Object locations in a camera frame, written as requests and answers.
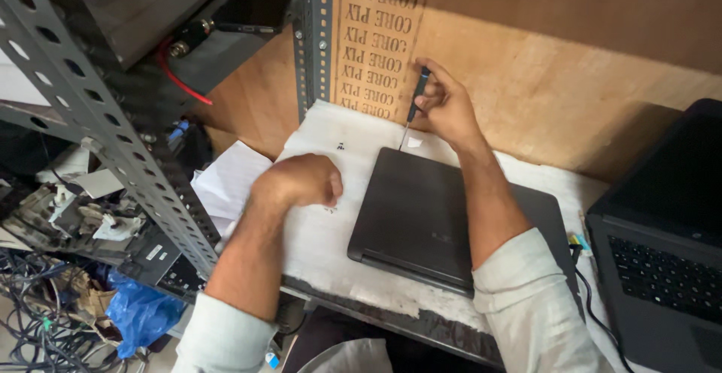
open laptop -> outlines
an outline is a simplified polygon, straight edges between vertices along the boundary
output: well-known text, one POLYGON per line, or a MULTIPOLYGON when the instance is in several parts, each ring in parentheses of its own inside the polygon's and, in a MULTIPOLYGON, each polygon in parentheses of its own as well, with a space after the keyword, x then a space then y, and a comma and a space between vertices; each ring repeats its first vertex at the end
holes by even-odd
MULTIPOLYGON (((581 311, 564 222, 554 196, 511 184, 544 235, 581 311)), ((383 147, 349 242, 349 258, 454 293, 474 295, 461 169, 383 147)))
POLYGON ((695 102, 586 221, 627 359, 722 371, 722 102, 695 102))

laptop keyboard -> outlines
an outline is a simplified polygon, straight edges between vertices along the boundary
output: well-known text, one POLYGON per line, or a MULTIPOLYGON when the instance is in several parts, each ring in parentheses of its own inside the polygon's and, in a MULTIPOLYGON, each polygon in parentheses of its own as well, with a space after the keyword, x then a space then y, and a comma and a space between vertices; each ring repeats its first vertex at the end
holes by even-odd
POLYGON ((722 324, 722 270, 609 237, 625 294, 722 324))

hand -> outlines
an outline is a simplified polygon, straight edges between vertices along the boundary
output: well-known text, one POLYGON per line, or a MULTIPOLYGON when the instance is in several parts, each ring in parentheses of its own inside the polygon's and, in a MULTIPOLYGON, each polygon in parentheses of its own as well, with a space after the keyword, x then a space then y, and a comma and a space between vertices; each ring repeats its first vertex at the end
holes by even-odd
POLYGON ((274 164, 250 189, 253 200, 273 200, 287 207, 333 207, 343 192, 341 173, 331 159, 311 153, 274 164))
POLYGON ((426 66, 432 73, 424 94, 414 100, 422 111, 417 116, 427 117, 434 133, 457 153, 484 143, 466 88, 431 59, 420 57, 416 64, 426 66))

blue plastic bag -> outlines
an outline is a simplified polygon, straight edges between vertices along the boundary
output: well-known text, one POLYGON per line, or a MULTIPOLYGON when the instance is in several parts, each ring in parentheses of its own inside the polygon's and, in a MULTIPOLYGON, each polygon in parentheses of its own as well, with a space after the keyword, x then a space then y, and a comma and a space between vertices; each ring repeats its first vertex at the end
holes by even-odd
POLYGON ((181 320, 185 308, 181 300, 141 285, 116 269, 108 274, 108 283, 118 289, 105 315, 123 335, 118 347, 121 359, 133 356, 139 346, 149 346, 181 320))

workbench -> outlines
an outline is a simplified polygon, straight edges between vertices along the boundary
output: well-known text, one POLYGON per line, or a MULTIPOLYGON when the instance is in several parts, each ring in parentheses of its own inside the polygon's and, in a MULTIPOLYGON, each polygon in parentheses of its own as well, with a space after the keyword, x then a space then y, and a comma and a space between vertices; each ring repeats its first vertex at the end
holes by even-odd
MULTIPOLYGON (((402 132, 401 125, 323 101, 316 101, 308 111, 279 160, 303 153, 329 156, 341 171, 344 195, 334 209, 312 205, 290 212, 284 227, 283 290, 467 359, 502 368, 497 344, 471 300, 362 265, 346 255, 375 156, 381 147, 397 148, 402 132)), ((456 154, 435 135, 411 129, 409 137, 404 151, 458 165, 456 154)), ((570 171, 528 164, 503 153, 496 156, 510 182, 557 198, 568 233, 583 233, 580 212, 608 187, 570 171)), ((593 258, 582 257, 578 268, 593 286, 593 311, 609 324, 596 290, 592 263, 593 258)), ((582 282, 578 283, 583 300, 586 292, 582 282)), ((585 318, 593 340, 615 370, 623 371, 609 337, 588 315, 585 318)), ((645 368, 637 367, 636 371, 645 368)))

